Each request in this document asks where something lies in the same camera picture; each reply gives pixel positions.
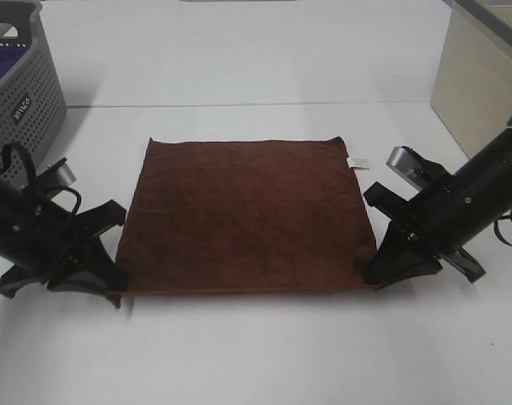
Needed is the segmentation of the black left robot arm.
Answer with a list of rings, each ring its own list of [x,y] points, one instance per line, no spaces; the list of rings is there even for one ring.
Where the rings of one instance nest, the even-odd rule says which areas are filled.
[[[100,239],[124,225],[126,209],[110,200],[81,211],[65,159],[38,174],[21,143],[4,145],[1,157],[0,257],[12,266],[0,278],[0,294],[12,299],[34,283],[105,297],[126,290],[127,275]]]

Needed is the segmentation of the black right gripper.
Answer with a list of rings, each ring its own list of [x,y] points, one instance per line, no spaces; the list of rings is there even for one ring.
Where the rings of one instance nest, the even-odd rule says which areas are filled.
[[[409,278],[435,275],[447,261],[470,283],[482,278],[486,271],[464,248],[443,252],[435,237],[408,211],[408,201],[379,182],[364,192],[366,203],[390,219],[380,247],[363,270],[363,281],[383,289]]]

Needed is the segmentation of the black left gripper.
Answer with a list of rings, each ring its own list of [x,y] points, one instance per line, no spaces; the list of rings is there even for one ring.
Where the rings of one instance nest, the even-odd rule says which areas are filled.
[[[0,202],[0,257],[13,264],[0,278],[0,294],[14,297],[34,283],[55,292],[124,291],[126,274],[111,260],[100,235],[124,225],[126,214],[112,200],[76,215],[52,202]]]

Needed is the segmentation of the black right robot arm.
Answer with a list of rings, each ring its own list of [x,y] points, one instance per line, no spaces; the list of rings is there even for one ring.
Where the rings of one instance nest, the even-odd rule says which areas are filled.
[[[390,223],[363,281],[382,289],[436,274],[448,262],[476,282],[485,270],[465,244],[500,219],[512,219],[512,117],[454,174],[406,146],[393,148],[386,164],[417,194],[406,200],[379,182],[364,192]]]

